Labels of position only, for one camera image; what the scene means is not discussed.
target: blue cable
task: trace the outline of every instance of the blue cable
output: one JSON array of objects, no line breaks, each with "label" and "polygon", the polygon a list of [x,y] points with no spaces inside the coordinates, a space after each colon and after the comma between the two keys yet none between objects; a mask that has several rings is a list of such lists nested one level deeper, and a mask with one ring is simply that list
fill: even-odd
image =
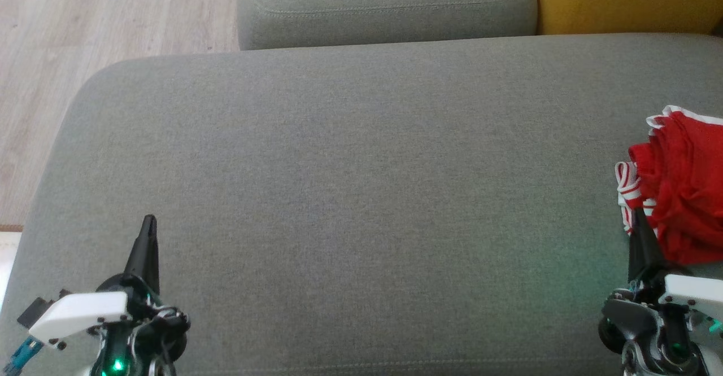
[{"label": "blue cable", "polygon": [[23,345],[20,345],[20,348],[10,356],[10,363],[3,368],[5,376],[18,376],[22,373],[23,367],[26,366],[33,356],[37,355],[44,346],[44,343],[29,336],[28,339],[23,342]]}]

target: brown strip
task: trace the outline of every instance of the brown strip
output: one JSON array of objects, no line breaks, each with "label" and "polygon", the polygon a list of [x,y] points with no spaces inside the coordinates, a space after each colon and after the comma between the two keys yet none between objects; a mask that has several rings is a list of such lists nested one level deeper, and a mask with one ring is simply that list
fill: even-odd
[{"label": "brown strip", "polygon": [[23,232],[22,225],[0,225],[0,232]]}]

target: robotic arm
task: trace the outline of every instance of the robotic arm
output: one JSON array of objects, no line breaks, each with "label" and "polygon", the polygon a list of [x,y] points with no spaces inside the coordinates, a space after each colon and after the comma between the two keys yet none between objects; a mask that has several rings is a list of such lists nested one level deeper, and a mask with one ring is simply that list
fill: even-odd
[{"label": "robotic arm", "polygon": [[622,374],[723,376],[718,355],[689,335],[702,317],[723,319],[723,281],[664,260],[642,209],[630,236],[628,281],[605,301],[598,327],[604,345],[622,355]]},{"label": "robotic arm", "polygon": [[160,301],[157,222],[145,216],[125,271],[104,281],[95,293],[62,291],[58,301],[36,299],[18,318],[31,335],[3,371],[18,376],[45,345],[83,330],[100,338],[89,376],[175,376],[174,361],[186,348],[188,315]]}]

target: white plastic robot part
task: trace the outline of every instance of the white plastic robot part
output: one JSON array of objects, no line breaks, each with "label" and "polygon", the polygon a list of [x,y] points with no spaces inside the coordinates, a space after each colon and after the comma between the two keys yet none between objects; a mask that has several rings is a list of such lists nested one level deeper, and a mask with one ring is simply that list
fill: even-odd
[{"label": "white plastic robot part", "polygon": [[104,322],[130,318],[127,306],[128,296],[123,291],[68,294],[52,304],[29,333],[42,342],[65,338],[98,325],[99,318]]},{"label": "white plastic robot part", "polygon": [[665,294],[658,302],[689,305],[708,317],[723,320],[723,280],[667,275]]}]

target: red garment with white trim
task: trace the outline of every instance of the red garment with white trim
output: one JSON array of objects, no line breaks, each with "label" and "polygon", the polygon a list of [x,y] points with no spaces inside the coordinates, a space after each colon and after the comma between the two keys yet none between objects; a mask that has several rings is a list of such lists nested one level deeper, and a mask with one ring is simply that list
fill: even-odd
[{"label": "red garment with white trim", "polygon": [[625,230],[643,206],[667,259],[723,260],[723,119],[666,106],[647,122],[650,142],[615,166]]}]

